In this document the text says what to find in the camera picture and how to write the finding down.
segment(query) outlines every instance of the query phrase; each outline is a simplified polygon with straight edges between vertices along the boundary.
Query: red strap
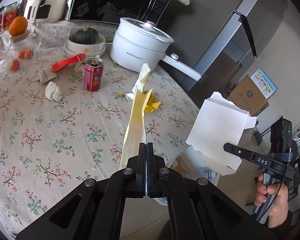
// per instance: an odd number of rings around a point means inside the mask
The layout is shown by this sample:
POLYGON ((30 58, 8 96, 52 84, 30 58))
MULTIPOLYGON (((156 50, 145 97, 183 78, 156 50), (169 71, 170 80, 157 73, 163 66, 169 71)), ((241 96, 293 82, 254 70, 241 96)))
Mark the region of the red strap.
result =
POLYGON ((57 72, 60 69, 63 69, 64 67, 68 66, 69 64, 72 63, 77 63, 80 61, 83 61, 86 58, 85 53, 77 54, 74 57, 59 61, 55 64, 52 65, 51 70, 52 72, 57 72))

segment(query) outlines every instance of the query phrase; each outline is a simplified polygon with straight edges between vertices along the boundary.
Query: white electric pot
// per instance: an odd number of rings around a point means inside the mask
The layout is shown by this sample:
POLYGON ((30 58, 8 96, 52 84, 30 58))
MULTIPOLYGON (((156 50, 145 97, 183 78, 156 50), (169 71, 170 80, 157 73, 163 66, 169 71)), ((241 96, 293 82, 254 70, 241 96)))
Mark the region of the white electric pot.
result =
POLYGON ((178 61, 177 55, 166 55, 165 51, 171 43, 173 39, 155 28, 151 22, 121 18, 110 57, 122 67, 137 72, 140 72, 144 63, 153 71, 159 60, 163 60, 198 81, 201 75, 197 71, 178 61))

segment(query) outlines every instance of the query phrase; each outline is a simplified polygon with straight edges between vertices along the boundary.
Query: refrigerator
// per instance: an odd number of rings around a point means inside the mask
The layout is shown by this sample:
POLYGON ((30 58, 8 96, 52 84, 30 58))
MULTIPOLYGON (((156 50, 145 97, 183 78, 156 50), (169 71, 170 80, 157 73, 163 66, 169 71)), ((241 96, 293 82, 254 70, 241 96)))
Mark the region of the refrigerator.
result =
POLYGON ((214 91, 226 96, 261 57, 281 24, 288 0, 190 0, 185 7, 174 0, 159 21, 159 29, 173 37, 167 50, 202 75, 195 82, 159 64, 200 108, 214 91))

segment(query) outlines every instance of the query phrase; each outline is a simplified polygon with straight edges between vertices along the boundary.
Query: green pumpkin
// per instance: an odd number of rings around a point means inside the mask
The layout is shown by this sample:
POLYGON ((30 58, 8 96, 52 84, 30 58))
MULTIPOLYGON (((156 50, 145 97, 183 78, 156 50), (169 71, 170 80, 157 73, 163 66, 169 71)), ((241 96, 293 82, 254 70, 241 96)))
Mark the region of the green pumpkin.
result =
POLYGON ((70 40, 77 44, 91 45, 95 44, 99 38, 99 34, 95 29, 90 28, 90 25, 73 34, 70 40))

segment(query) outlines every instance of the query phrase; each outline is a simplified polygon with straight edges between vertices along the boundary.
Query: screw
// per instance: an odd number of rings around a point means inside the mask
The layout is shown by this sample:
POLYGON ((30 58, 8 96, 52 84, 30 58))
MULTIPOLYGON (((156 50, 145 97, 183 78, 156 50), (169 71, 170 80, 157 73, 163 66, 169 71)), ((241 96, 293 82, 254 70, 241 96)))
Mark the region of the screw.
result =
POLYGON ((206 185, 208 185, 208 180, 206 178, 200 178, 200 179, 198 179, 198 183, 201 186, 206 186, 206 185))
POLYGON ((129 175, 129 174, 133 173, 133 169, 131 169, 131 168, 125 168, 123 170, 123 173, 126 174, 126 175, 129 175))
POLYGON ((95 180, 94 180, 94 179, 86 179, 86 180, 84 181, 84 184, 85 184, 87 187, 93 186, 94 183, 95 183, 95 180))
POLYGON ((169 168, 167 168, 167 167, 163 167, 159 171, 162 174, 168 174, 170 172, 169 168))

